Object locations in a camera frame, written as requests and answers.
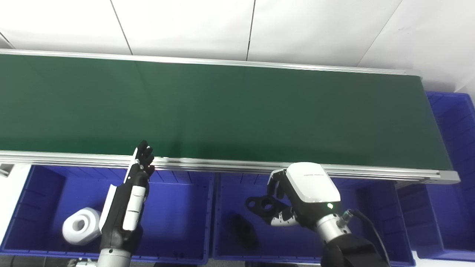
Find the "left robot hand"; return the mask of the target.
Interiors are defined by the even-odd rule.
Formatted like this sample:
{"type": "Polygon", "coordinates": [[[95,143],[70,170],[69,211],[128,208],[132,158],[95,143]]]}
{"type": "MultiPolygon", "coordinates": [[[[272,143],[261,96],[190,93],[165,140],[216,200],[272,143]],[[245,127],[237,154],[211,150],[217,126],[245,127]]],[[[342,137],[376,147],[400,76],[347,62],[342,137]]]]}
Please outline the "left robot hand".
{"type": "Polygon", "coordinates": [[[123,183],[110,185],[99,220],[101,250],[133,254],[141,241],[141,215],[149,195],[153,149],[145,140],[135,148],[123,183]]]}

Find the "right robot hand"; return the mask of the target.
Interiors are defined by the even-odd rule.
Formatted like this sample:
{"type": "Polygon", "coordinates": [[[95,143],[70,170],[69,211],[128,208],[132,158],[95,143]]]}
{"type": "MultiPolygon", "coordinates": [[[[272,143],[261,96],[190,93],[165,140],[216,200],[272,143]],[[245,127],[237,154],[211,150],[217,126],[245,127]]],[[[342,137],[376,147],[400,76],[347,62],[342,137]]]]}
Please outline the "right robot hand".
{"type": "Polygon", "coordinates": [[[300,226],[314,230],[323,217],[341,212],[341,195],[323,167],[312,162],[290,164],[272,171],[267,195],[287,197],[291,204],[290,218],[300,226]]]}

